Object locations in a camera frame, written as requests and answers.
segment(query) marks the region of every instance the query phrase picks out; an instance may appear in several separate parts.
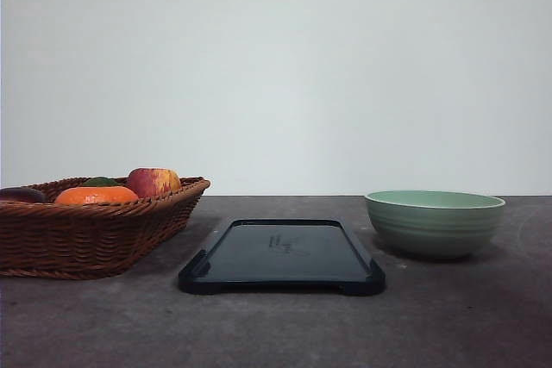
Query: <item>ceramic bowl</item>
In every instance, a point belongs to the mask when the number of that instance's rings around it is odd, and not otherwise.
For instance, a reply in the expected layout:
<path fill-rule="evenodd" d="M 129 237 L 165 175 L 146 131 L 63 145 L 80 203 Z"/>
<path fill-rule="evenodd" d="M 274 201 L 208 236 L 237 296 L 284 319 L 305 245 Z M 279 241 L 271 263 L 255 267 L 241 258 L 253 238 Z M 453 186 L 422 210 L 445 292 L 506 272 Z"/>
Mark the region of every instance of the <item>ceramic bowl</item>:
<path fill-rule="evenodd" d="M 497 197 L 448 191 L 380 191 L 365 198 L 370 221 L 387 244 L 436 259 L 485 246 L 505 206 Z"/>

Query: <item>eggplant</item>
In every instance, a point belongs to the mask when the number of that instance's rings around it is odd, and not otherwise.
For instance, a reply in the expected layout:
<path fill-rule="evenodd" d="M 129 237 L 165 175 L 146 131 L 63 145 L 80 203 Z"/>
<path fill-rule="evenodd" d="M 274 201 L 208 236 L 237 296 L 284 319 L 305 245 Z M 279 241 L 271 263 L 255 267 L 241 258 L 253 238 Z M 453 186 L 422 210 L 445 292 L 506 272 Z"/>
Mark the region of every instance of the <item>eggplant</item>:
<path fill-rule="evenodd" d="M 46 203 L 46 195 L 29 187 L 8 187 L 0 190 L 0 202 Z"/>

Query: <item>plastic tray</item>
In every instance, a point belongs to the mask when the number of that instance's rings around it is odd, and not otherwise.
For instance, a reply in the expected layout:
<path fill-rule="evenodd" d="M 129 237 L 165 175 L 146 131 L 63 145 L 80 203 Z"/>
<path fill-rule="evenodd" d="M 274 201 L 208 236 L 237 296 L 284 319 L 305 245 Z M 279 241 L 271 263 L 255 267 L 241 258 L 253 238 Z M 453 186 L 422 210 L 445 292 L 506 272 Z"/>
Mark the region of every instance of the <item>plastic tray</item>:
<path fill-rule="evenodd" d="M 228 288 L 339 288 L 374 295 L 385 274 L 354 233 L 333 219 L 225 222 L 179 274 L 179 288 L 215 294 Z"/>

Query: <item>gray countertop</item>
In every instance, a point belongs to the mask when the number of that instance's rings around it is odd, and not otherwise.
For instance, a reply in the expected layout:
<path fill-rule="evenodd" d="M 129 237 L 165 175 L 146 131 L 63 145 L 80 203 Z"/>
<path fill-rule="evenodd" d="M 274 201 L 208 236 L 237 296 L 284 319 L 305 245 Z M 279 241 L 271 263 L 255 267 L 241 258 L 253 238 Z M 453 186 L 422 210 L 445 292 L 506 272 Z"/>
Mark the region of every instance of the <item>gray countertop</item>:
<path fill-rule="evenodd" d="M 184 232 L 114 278 L 0 278 L 5 367 L 552 366 L 552 197 L 505 197 L 492 244 L 452 262 L 389 250 L 357 196 L 204 196 Z M 194 296 L 179 270 L 230 217 L 348 221 L 382 267 L 377 296 Z"/>

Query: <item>wicker basket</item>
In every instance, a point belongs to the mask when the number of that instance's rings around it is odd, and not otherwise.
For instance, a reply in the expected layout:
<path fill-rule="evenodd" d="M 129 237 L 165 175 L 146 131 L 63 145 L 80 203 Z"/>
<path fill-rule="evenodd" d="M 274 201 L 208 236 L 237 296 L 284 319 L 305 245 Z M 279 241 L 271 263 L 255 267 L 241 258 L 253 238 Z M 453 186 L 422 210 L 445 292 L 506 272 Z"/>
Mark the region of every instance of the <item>wicker basket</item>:
<path fill-rule="evenodd" d="M 87 178 L 29 187 L 52 200 Z M 117 178 L 124 183 L 126 178 Z M 65 205 L 0 203 L 0 275 L 96 279 L 123 273 L 182 230 L 210 182 L 181 178 L 182 188 L 135 202 Z"/>

